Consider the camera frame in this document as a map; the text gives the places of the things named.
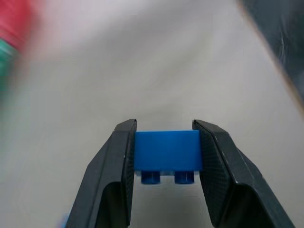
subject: green object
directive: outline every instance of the green object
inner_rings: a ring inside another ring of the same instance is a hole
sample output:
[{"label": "green object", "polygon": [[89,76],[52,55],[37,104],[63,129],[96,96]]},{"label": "green object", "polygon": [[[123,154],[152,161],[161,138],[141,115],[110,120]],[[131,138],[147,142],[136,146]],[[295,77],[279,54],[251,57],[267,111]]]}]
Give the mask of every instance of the green object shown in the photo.
[{"label": "green object", "polygon": [[8,88],[8,73],[16,54],[17,50],[14,47],[0,39],[0,94]]}]

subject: lego stud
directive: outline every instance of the lego stud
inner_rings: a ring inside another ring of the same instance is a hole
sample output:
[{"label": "lego stud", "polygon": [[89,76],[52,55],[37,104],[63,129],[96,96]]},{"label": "lego stud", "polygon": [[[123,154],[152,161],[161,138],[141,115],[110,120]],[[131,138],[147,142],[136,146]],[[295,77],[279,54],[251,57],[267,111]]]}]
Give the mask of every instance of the lego stud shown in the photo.
[{"label": "lego stud", "polygon": [[192,184],[194,183],[194,172],[175,172],[174,182],[176,184]]},{"label": "lego stud", "polygon": [[142,171],[142,184],[159,184],[160,182],[160,172]]}]

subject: white table surface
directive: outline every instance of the white table surface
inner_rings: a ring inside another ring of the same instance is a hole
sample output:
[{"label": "white table surface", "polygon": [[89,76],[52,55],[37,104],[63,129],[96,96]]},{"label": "white table surface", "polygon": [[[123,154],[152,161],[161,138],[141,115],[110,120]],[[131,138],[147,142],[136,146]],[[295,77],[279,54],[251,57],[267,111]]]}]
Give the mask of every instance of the white table surface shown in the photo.
[{"label": "white table surface", "polygon": [[[0,227],[56,227],[114,127],[227,130],[304,227],[304,121],[232,0],[50,0],[1,111]],[[199,179],[143,186],[132,228],[212,227]]]}]

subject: blurry red object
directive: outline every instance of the blurry red object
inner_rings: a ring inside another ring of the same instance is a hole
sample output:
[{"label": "blurry red object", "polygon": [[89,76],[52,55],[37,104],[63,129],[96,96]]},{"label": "blurry red object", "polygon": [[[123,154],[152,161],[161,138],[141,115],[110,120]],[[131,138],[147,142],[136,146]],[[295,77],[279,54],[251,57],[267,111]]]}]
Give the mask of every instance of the blurry red object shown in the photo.
[{"label": "blurry red object", "polygon": [[29,0],[0,0],[0,39],[21,49],[30,24]]}]

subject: blue lego brick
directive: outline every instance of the blue lego brick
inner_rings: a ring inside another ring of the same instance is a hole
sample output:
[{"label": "blue lego brick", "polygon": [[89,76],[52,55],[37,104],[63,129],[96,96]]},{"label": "blue lego brick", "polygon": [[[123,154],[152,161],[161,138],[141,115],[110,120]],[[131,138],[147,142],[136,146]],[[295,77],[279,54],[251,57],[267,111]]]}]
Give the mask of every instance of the blue lego brick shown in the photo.
[{"label": "blue lego brick", "polygon": [[134,170],[142,183],[159,183],[160,173],[175,175],[175,183],[194,181],[202,171],[199,131],[136,132]]}]

